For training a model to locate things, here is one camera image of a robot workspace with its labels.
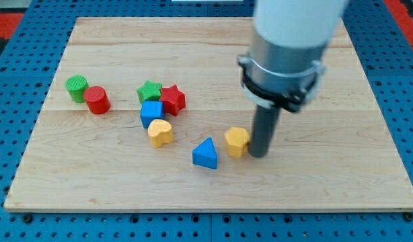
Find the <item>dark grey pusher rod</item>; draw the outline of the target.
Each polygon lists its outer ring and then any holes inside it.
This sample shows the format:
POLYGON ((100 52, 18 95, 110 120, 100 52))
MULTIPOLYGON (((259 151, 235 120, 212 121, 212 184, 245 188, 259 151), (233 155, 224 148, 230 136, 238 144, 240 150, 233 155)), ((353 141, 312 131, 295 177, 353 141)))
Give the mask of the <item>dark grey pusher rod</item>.
POLYGON ((251 156, 264 157, 268 153, 279 116, 280 108, 256 106, 248 151, 251 156))

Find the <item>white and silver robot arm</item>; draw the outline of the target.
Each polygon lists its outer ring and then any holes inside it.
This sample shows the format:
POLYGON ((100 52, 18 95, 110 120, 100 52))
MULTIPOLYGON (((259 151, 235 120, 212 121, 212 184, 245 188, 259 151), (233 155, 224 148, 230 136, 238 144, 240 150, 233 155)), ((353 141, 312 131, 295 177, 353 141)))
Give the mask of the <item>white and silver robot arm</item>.
POLYGON ((322 58, 348 0, 259 0, 241 86, 256 104, 248 152, 267 154, 281 110, 299 112, 317 94, 322 58))

